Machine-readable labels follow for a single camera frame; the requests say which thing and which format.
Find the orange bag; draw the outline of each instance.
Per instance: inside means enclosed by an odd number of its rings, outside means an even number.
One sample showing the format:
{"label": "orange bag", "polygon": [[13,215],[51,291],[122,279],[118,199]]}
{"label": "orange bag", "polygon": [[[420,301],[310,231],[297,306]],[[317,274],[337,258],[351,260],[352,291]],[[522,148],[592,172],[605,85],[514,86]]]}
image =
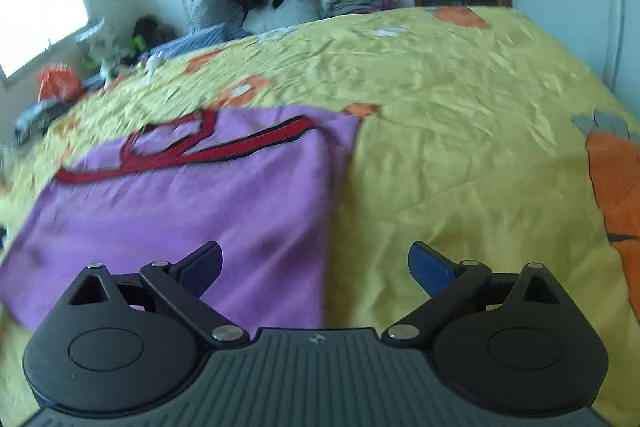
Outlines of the orange bag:
{"label": "orange bag", "polygon": [[84,93],[82,82],[66,64],[52,64],[44,68],[38,75],[38,83],[39,102],[55,97],[64,102],[75,102]]}

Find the green object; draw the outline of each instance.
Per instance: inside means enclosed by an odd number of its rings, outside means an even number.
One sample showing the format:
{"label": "green object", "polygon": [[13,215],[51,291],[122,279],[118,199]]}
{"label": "green object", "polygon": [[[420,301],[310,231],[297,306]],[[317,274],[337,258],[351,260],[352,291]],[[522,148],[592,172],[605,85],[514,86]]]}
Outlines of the green object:
{"label": "green object", "polygon": [[88,53],[82,54],[82,57],[80,57],[80,63],[87,71],[94,71],[100,67],[100,64],[93,60]]}
{"label": "green object", "polygon": [[146,41],[144,37],[140,35],[136,35],[129,41],[129,46],[136,53],[146,52],[148,50],[148,46],[146,45]]}

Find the blue striped cloth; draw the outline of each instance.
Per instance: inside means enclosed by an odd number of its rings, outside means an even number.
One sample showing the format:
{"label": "blue striped cloth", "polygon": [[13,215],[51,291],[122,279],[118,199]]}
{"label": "blue striped cloth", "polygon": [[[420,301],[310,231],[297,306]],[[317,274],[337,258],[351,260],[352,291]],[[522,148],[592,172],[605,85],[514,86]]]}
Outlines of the blue striped cloth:
{"label": "blue striped cloth", "polygon": [[251,33],[244,31],[242,28],[236,28],[228,24],[216,24],[203,30],[194,30],[189,35],[153,48],[148,51],[148,56],[162,52],[164,58],[174,58],[202,48],[222,44],[223,42],[244,39],[249,35]]}

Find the ribbed plastic surface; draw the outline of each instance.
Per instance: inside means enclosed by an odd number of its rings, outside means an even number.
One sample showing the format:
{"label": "ribbed plastic surface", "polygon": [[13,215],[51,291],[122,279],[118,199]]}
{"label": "ribbed plastic surface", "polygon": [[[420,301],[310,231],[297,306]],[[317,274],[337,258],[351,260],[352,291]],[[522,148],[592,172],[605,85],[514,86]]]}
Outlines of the ribbed plastic surface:
{"label": "ribbed plastic surface", "polygon": [[264,330],[219,351],[184,393],[121,419],[44,411],[30,427],[603,427],[591,410],[516,419],[463,401],[418,351],[386,347],[373,330]]}

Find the orange pattern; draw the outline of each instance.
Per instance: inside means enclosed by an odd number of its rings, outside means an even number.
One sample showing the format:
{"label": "orange pattern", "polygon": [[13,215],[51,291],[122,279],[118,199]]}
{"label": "orange pattern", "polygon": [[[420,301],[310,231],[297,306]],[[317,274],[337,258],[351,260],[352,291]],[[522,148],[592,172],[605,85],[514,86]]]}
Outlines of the orange pattern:
{"label": "orange pattern", "polygon": [[364,119],[378,112],[379,110],[379,105],[374,105],[371,103],[352,103],[351,105],[345,107],[342,112],[345,114],[352,114],[353,116],[359,116]]}
{"label": "orange pattern", "polygon": [[118,87],[121,83],[123,83],[124,80],[127,80],[128,78],[129,78],[128,74],[119,74],[118,76],[116,76],[116,78],[114,78],[111,82],[109,82],[109,85],[105,87],[104,90],[106,92],[112,91],[116,87]]}
{"label": "orange pattern", "polygon": [[65,137],[74,129],[80,127],[81,121],[78,118],[74,118],[73,120],[65,121],[62,125],[56,127],[56,134],[59,136]]}
{"label": "orange pattern", "polygon": [[227,105],[231,107],[246,105],[255,98],[260,89],[271,86],[271,84],[273,84],[273,80],[264,78],[259,74],[252,74],[237,84],[227,87],[209,108],[222,109]]}
{"label": "orange pattern", "polygon": [[438,8],[433,15],[436,19],[444,22],[453,22],[458,26],[483,29],[491,28],[489,23],[466,6],[442,6]]}
{"label": "orange pattern", "polygon": [[220,55],[221,53],[222,51],[216,50],[214,52],[205,53],[204,55],[200,55],[199,57],[192,58],[188,62],[184,72],[192,74],[200,71],[202,67],[207,64],[213,57]]}
{"label": "orange pattern", "polygon": [[62,154],[60,156],[58,156],[58,159],[56,160],[56,165],[58,166],[58,169],[60,169],[63,164],[68,161],[71,156],[73,156],[73,150],[69,147],[67,147],[65,150],[63,150]]}
{"label": "orange pattern", "polygon": [[622,256],[631,304],[640,319],[640,146],[596,131],[586,147],[596,202],[609,240]]}

